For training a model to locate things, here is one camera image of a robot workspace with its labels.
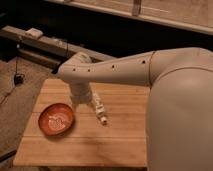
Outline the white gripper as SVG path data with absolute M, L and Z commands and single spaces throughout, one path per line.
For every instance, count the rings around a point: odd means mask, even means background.
M 92 101 L 92 90 L 89 83 L 70 84 L 69 88 L 73 105 L 88 104 Z

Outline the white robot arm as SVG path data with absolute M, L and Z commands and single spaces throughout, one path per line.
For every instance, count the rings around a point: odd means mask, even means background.
M 57 75 L 77 104 L 91 99 L 91 82 L 148 86 L 148 171 L 213 171 L 212 51 L 157 50 L 98 63 L 78 52 Z

